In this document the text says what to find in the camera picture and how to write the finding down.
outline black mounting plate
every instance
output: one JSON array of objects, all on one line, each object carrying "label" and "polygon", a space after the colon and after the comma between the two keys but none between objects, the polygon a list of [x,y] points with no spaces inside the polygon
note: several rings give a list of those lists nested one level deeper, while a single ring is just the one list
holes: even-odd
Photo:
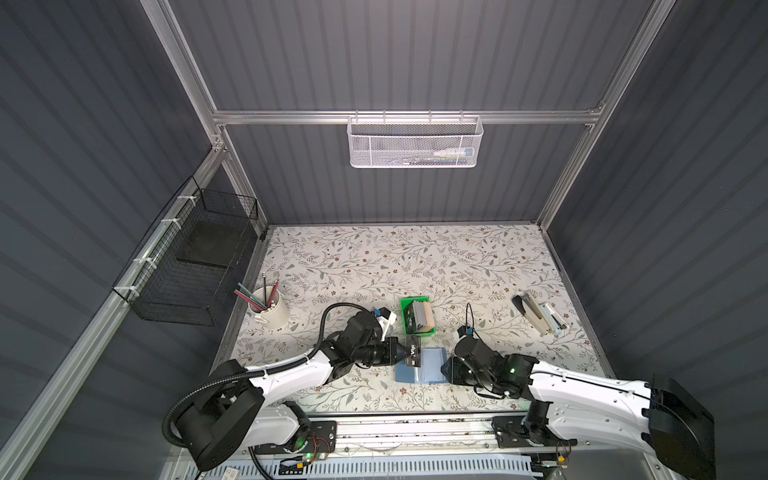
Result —
[{"label": "black mounting plate", "polygon": [[532,442],[525,434],[525,430],[522,429],[523,417],[519,415],[504,415],[491,418],[491,428],[495,433],[496,442],[500,449],[519,449],[530,446],[546,446],[554,447],[559,442],[566,445],[576,445],[576,440],[560,440],[557,437],[552,437],[547,440],[543,445]]},{"label": "black mounting plate", "polygon": [[[312,421],[310,426],[310,436],[314,435],[317,439],[317,453],[331,453],[336,450],[336,422],[316,422]],[[298,452],[286,452],[281,445],[274,443],[265,443],[256,447],[258,455],[298,455],[300,453],[313,453],[315,451],[315,442],[307,439],[304,447]]]}]

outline wire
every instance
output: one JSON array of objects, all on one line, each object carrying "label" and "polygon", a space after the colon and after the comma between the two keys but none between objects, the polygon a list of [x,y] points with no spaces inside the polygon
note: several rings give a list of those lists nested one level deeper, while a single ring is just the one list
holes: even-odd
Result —
[{"label": "wire", "polygon": [[[563,452],[560,453],[560,447],[563,447]],[[571,452],[573,451],[573,447],[571,447],[570,443],[563,442],[562,440],[558,440],[558,442],[554,445],[554,454],[556,455],[555,460],[558,462],[558,468],[564,468],[568,466],[568,463],[570,463],[570,460],[568,459],[568,456],[570,456]]]},{"label": "wire", "polygon": [[319,439],[315,437],[315,440],[323,440],[326,443],[326,445],[328,445],[328,453],[331,453],[331,444],[328,443],[328,440],[325,440],[323,437],[320,437]]},{"label": "wire", "polygon": [[315,452],[312,454],[312,459],[310,460],[310,463],[313,463],[315,462],[315,458],[317,458],[317,438],[315,438],[314,435],[311,435],[310,438],[315,442]]},{"label": "wire", "polygon": [[248,453],[250,453],[253,465],[256,466],[256,470],[264,477],[264,480],[275,480],[272,475],[266,473],[266,469],[259,463],[259,459],[256,457],[256,447],[248,447]]},{"label": "wire", "polygon": [[472,305],[467,302],[467,308],[464,309],[464,326],[469,327],[469,314],[472,314],[472,331],[475,331],[475,312],[472,311]]},{"label": "wire", "polygon": [[491,393],[491,395],[486,395],[486,394],[484,394],[484,393],[478,392],[478,386],[477,386],[477,385],[475,385],[475,386],[473,386],[473,387],[472,387],[472,390],[474,390],[474,391],[475,391],[475,394],[477,394],[477,396],[481,396],[481,397],[483,397],[484,399],[491,399],[491,400],[503,400],[503,399],[504,399],[504,396],[495,396],[496,394],[495,394],[495,393],[493,393],[493,390],[488,390],[488,388],[487,388],[485,385],[482,385],[482,384],[481,384],[481,386],[482,386],[482,388],[483,388],[483,389],[484,389],[486,392],[490,392],[490,393]]},{"label": "wire", "polygon": [[[549,376],[556,376],[556,377],[561,377],[561,375],[558,375],[558,374],[556,374],[556,373],[551,373],[551,372],[533,372],[533,373],[531,373],[531,375],[536,375],[537,373],[546,373],[546,374],[547,374],[547,375],[549,375]],[[661,403],[661,402],[658,402],[657,400],[654,400],[654,399],[652,399],[652,398],[650,398],[650,397],[646,397],[646,396],[644,396],[644,395],[640,395],[640,394],[638,394],[638,393],[636,393],[636,392],[631,392],[630,390],[626,390],[626,389],[620,389],[620,388],[618,388],[618,387],[609,386],[609,385],[601,385],[601,384],[599,384],[599,383],[590,382],[589,380],[580,379],[580,378],[578,378],[578,377],[576,377],[576,376],[572,376],[572,377],[568,377],[568,378],[569,378],[569,379],[571,379],[571,380],[578,380],[579,382],[588,383],[588,384],[590,384],[590,385],[599,386],[599,387],[603,387],[603,388],[607,388],[607,389],[611,389],[611,390],[616,390],[616,391],[618,391],[618,392],[622,392],[622,393],[631,393],[631,394],[632,394],[632,395],[634,395],[634,396],[639,396],[639,397],[640,397],[640,398],[642,398],[642,399],[646,399],[648,402],[652,402],[652,403],[655,403],[655,404],[656,404],[656,405],[658,405],[658,406],[664,407],[664,408],[665,408],[665,409],[666,409],[666,410],[667,410],[669,413],[671,413],[672,415],[674,415],[674,416],[675,416],[675,418],[676,418],[676,419],[678,419],[678,420],[680,421],[680,423],[682,423],[683,425],[685,425],[685,428],[686,428],[686,429],[688,429],[688,432],[690,433],[690,436],[694,437],[694,440],[696,440],[696,444],[697,444],[697,445],[699,445],[699,447],[701,447],[701,442],[699,442],[699,439],[698,439],[698,437],[696,437],[696,434],[694,433],[694,431],[693,431],[693,430],[691,430],[691,429],[690,429],[690,426],[688,426],[688,424],[685,422],[685,420],[683,420],[683,419],[682,419],[682,418],[681,418],[681,417],[680,417],[680,416],[677,414],[677,412],[675,412],[673,409],[669,408],[668,406],[664,405],[663,403]]]},{"label": "wire", "polygon": [[351,457],[352,455],[355,455],[357,452],[359,452],[362,449],[368,450],[369,452],[376,452],[376,453],[386,453],[386,452],[392,452],[396,449],[399,449],[402,445],[395,445],[393,447],[389,447],[388,449],[374,449],[369,446],[365,446],[360,443],[350,443],[350,445],[357,445],[358,449],[355,450],[355,453],[350,453],[348,456]]},{"label": "wire", "polygon": [[[291,457],[291,458],[283,458],[277,463],[277,472],[279,475],[282,475],[286,470],[290,470],[292,468],[298,469],[299,464],[303,462],[304,455],[299,455],[297,457]],[[287,462],[295,462],[293,465],[286,465]]]},{"label": "wire", "polygon": [[[357,305],[356,303],[338,302],[338,303],[333,303],[329,305],[328,308],[326,308],[325,311],[323,311],[323,316],[320,318],[320,330],[317,334],[317,342],[315,343],[314,348],[312,348],[312,350],[306,355],[306,357],[302,356],[300,359],[294,362],[287,363],[285,365],[275,366],[270,369],[266,369],[266,373],[268,375],[273,375],[274,373],[285,372],[287,370],[293,369],[297,366],[300,366],[300,365],[303,365],[304,363],[309,362],[309,360],[313,358],[317,354],[317,352],[320,350],[320,345],[323,343],[323,333],[325,332],[325,329],[326,329],[326,318],[328,314],[330,313],[331,310],[333,310],[338,306],[351,306],[351,307],[357,308],[358,310],[362,310],[363,312],[368,311],[367,308],[365,308],[364,306]],[[205,390],[213,388],[214,386],[226,385],[227,383],[239,382],[240,380],[259,378],[261,376],[264,376],[264,373],[265,373],[264,369],[235,373],[233,375],[224,376],[219,379],[210,380],[209,382],[205,382],[204,384],[198,386],[197,388],[190,390],[189,392],[187,392],[186,395],[178,399],[173,404],[173,406],[171,406],[168,412],[165,414],[165,417],[163,417],[163,424],[161,426],[163,438],[165,438],[172,445],[186,448],[187,444],[184,443],[184,440],[181,437],[176,436],[176,434],[174,434],[173,430],[170,428],[171,421],[176,416],[176,412],[178,412],[182,407],[187,407],[193,397],[197,396],[199,393]]]},{"label": "wire", "polygon": [[472,333],[480,333],[480,330],[472,330]]}]

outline white cup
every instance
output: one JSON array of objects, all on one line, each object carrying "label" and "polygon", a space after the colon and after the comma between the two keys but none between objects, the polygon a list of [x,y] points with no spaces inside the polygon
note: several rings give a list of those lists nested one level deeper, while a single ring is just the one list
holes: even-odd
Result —
[{"label": "white cup", "polygon": [[[268,286],[266,288],[267,299],[270,298],[271,294],[272,287]],[[257,299],[263,299],[264,287],[261,287],[258,290],[254,290],[253,296],[255,296]],[[288,306],[283,300],[283,295],[280,294],[279,290],[275,292],[275,297],[272,298],[272,303],[274,306],[264,312],[258,312],[255,306],[248,303],[248,313],[250,313],[251,317],[255,321],[258,323],[263,323],[264,328],[268,330],[277,330],[283,328],[286,323],[288,323],[290,312],[288,311]]]}]

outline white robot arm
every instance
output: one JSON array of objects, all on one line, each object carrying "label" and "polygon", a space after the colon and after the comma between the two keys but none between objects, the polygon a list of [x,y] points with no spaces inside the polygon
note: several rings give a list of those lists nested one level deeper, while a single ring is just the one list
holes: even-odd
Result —
[{"label": "white robot arm", "polygon": [[696,480],[715,478],[714,420],[679,383],[605,379],[532,356],[502,356],[459,329],[462,338],[442,372],[480,396],[531,400],[509,433],[532,445],[575,445],[590,439],[655,455]]},{"label": "white robot arm", "polygon": [[[391,319],[389,311],[382,309],[379,315],[378,310],[357,308],[362,311],[349,319],[343,332],[332,334],[306,356],[266,368],[243,368],[234,360],[222,364],[212,378],[223,380],[201,387],[197,397],[186,397],[183,409],[174,406],[169,412],[166,439],[190,449],[201,471],[252,445],[298,450],[310,422],[295,404],[276,402],[338,379],[355,363],[386,366],[405,357],[395,337],[382,334],[383,319]],[[528,413],[511,433],[532,445],[574,445],[590,439],[656,455],[667,467],[697,480],[714,478],[712,415],[675,381],[605,379],[531,356],[501,356],[471,331],[460,329],[459,334],[464,335],[441,368],[443,374],[453,384],[472,386],[481,396],[531,400]],[[171,422],[180,438],[170,431]]]}]

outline tablecloth pattern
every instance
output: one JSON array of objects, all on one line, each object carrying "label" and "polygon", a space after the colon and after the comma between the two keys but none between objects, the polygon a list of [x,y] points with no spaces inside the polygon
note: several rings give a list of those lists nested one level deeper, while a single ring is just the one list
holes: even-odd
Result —
[{"label": "tablecloth pattern", "polygon": [[[270,331],[248,315],[232,358],[264,365],[307,351],[331,303],[352,302],[398,313],[394,334],[404,342],[400,299],[429,296],[438,329],[423,347],[450,355],[472,304],[479,338],[502,354],[524,353],[568,369],[603,375],[551,255],[534,225],[276,227],[262,270],[280,290],[290,321]],[[568,322],[558,339],[538,332],[510,299],[530,290]],[[354,309],[332,312],[326,333],[343,329]],[[525,409],[525,400],[490,400],[464,386],[395,382],[393,367],[360,369],[290,397],[306,411],[408,412]]]}]

